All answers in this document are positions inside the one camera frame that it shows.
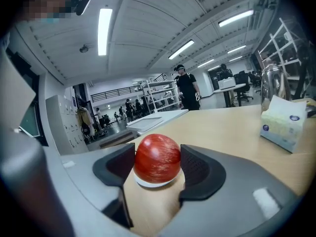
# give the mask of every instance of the black pants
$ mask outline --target black pants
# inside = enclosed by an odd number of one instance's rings
[[[196,100],[196,96],[194,95],[183,95],[182,104],[184,109],[188,109],[189,111],[199,110],[199,103]]]

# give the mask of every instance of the red apple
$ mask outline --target red apple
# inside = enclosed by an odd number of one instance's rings
[[[180,147],[162,134],[147,135],[139,144],[134,172],[142,180],[159,184],[171,181],[180,171]]]

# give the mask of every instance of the black cap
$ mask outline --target black cap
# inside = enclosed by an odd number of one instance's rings
[[[174,68],[174,71],[178,71],[179,69],[185,70],[185,67],[182,64],[179,64],[177,67]]]

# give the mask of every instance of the tissue box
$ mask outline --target tissue box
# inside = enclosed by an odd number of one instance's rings
[[[273,96],[269,109],[261,114],[260,135],[293,153],[307,117],[306,101],[290,102]]]

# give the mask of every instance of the railing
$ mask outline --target railing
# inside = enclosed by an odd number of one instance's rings
[[[160,76],[158,76],[157,78],[154,79],[154,82],[166,81],[166,80],[167,80],[166,74],[161,74]]]
[[[132,87],[127,87],[127,88],[114,89],[114,90],[109,90],[109,91],[98,93],[98,94],[93,94],[93,95],[91,95],[91,99],[92,99],[92,102],[97,102],[97,101],[101,101],[103,99],[117,97],[117,96],[121,96],[121,95],[125,95],[125,94],[130,94],[130,93],[134,93],[137,91],[142,91],[140,86],[132,86]]]

